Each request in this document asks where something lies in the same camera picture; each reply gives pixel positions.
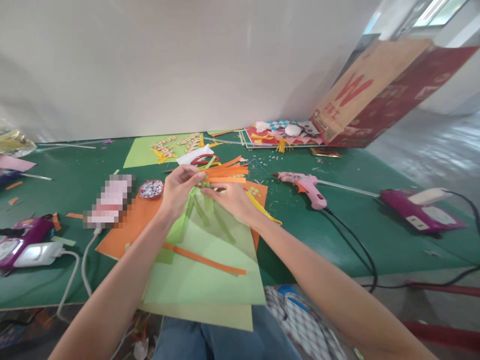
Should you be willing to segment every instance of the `hot glue gun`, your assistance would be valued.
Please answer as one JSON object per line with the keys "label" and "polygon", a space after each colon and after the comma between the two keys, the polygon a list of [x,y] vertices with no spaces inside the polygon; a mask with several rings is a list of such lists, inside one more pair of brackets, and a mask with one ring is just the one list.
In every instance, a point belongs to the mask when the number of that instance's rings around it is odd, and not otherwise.
{"label": "hot glue gun", "polygon": [[319,182],[313,175],[305,175],[297,172],[278,172],[270,174],[283,182],[293,183],[298,187],[299,193],[306,193],[311,201],[311,207],[315,210],[322,210],[327,207],[327,200],[315,187]]}

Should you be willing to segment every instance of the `concrete floor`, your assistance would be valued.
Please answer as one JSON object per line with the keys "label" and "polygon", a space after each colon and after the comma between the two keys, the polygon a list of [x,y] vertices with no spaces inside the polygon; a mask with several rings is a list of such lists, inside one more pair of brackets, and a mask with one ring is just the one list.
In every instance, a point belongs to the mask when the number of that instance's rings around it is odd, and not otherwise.
{"label": "concrete floor", "polygon": [[[425,188],[445,187],[469,197],[480,206],[480,115],[450,117],[414,110],[382,135],[367,150]],[[470,212],[462,201],[458,207]],[[408,279],[441,283],[462,269],[429,271],[414,274],[382,276],[380,284],[393,286]],[[360,284],[369,278],[356,279]],[[480,286],[480,272],[468,276],[460,285]],[[480,298],[410,289],[377,289],[375,297],[400,320],[425,321],[429,324],[480,332]],[[8,352],[0,350],[0,359],[47,359],[62,334],[52,331],[41,341],[18,346]],[[427,346],[442,360],[478,359],[467,351]]]}

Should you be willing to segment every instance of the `red scissors handle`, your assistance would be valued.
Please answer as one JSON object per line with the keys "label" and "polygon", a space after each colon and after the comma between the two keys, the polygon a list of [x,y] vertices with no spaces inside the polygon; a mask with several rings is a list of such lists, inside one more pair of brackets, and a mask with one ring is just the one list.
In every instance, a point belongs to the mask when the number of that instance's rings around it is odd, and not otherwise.
{"label": "red scissors handle", "polygon": [[213,160],[213,162],[220,162],[220,159],[217,155],[215,154],[205,154],[205,155],[200,155],[198,157],[195,158],[195,160],[193,160],[191,162],[192,165],[206,165],[210,162],[211,158],[215,158]]}

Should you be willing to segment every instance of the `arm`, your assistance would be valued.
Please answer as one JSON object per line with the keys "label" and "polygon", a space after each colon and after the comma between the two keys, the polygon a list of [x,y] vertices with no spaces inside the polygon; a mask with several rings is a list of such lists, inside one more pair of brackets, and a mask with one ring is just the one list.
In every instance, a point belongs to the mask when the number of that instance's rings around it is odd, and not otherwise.
{"label": "arm", "polygon": [[436,359],[377,299],[347,274],[262,215],[241,186],[202,192],[257,230],[310,299],[366,359]]}
{"label": "arm", "polygon": [[142,300],[151,268],[190,190],[205,176],[182,165],[165,180],[158,213],[85,303],[49,359],[109,359]]}

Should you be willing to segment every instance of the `green table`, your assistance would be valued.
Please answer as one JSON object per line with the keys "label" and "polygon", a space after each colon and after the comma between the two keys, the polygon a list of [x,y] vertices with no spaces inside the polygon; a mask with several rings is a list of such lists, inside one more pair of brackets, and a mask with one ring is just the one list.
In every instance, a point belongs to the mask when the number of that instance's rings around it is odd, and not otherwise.
{"label": "green table", "polygon": [[[221,135],[224,140],[238,140],[236,133]],[[91,208],[99,196],[109,174],[135,174],[137,188],[148,179],[165,179],[162,171],[176,163],[123,169],[133,138],[121,138],[97,149],[59,148],[34,152],[24,159],[37,163],[28,172],[53,178],[45,181],[22,178],[23,184],[11,190],[0,190],[0,228],[12,226],[19,220],[58,212],[62,230],[58,236],[76,241],[69,249],[83,254],[93,231],[84,229],[82,221],[65,217],[68,213],[81,214]],[[281,183],[269,173],[291,171],[313,174],[323,180],[360,188],[373,193],[383,189],[410,188],[416,184],[388,165],[361,149],[340,149],[343,158],[318,157],[309,149],[299,148],[284,155],[272,149],[247,150],[241,145],[222,144],[214,148],[223,162],[242,155],[256,159],[249,165],[248,180],[258,180],[268,186],[266,209],[283,222],[283,227],[340,267],[352,277],[368,276],[365,266],[339,233],[334,220],[324,212],[314,211],[306,196],[298,194],[290,183]],[[446,233],[440,240],[420,235],[387,206],[373,197],[329,186],[318,186],[328,200],[328,207],[353,231],[369,250],[380,275],[408,273],[424,270],[467,267],[480,264],[480,241],[473,219],[448,204],[443,208],[467,222],[470,227]],[[23,203],[5,212],[7,201],[19,197]],[[360,247],[348,236],[353,247]],[[100,236],[107,234],[104,230]],[[95,289],[115,265],[115,261],[93,251],[88,254],[87,274]],[[432,256],[425,251],[434,251]],[[260,239],[258,262],[264,285],[293,283],[295,280],[279,258]],[[57,305],[64,293],[74,266],[74,259],[64,255],[51,266],[18,269],[0,278],[0,310]],[[80,271],[77,273],[67,303],[82,303],[88,296]]]}

